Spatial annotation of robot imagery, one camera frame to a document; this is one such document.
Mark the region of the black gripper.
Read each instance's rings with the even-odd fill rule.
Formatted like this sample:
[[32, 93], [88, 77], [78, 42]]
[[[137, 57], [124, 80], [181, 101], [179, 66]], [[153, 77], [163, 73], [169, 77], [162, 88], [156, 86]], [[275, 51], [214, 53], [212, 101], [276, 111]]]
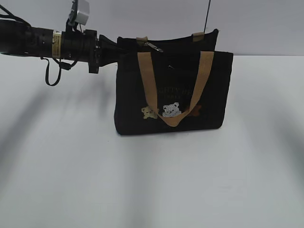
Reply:
[[120, 55], [117, 53], [100, 55], [100, 49], [103, 51], [123, 52], [123, 49], [118, 47], [117, 43], [104, 35], [99, 35], [98, 39], [97, 31], [95, 30], [86, 29], [84, 34], [89, 42], [88, 68], [90, 74], [98, 74], [100, 67], [118, 62]]

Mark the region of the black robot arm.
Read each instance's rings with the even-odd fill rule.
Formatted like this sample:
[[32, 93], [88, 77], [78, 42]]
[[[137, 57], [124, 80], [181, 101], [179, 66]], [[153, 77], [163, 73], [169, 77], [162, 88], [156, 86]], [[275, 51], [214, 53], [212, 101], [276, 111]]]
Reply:
[[58, 31], [1, 20], [0, 52], [18, 57], [52, 58], [58, 62], [87, 62], [89, 72], [97, 74], [100, 67], [117, 62], [123, 49], [95, 30]]

